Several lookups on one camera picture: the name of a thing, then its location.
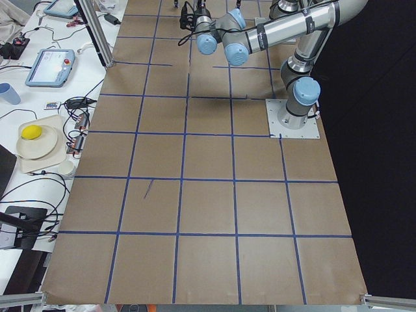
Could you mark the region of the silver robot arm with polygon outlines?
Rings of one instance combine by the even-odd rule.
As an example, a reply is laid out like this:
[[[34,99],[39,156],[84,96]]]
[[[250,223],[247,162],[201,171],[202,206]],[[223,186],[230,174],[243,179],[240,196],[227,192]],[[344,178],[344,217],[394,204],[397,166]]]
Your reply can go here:
[[[213,20],[204,2],[198,1],[194,13],[182,16],[180,24],[196,35],[203,55],[213,54],[222,44],[232,66],[243,65],[253,53],[299,38],[295,52],[281,67],[289,98],[278,112],[278,121],[287,129],[300,129],[320,96],[320,85],[310,76],[319,52],[332,29],[356,17],[366,4],[338,0],[302,6],[300,1],[273,1],[268,21],[248,29],[240,8]]]

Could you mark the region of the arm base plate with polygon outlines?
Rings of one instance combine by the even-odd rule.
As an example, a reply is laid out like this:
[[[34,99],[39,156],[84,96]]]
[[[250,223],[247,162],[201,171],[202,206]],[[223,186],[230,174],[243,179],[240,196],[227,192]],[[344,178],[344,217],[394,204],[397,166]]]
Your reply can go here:
[[[287,111],[286,99],[266,99],[270,138],[319,139],[313,108],[305,116],[293,116]]]

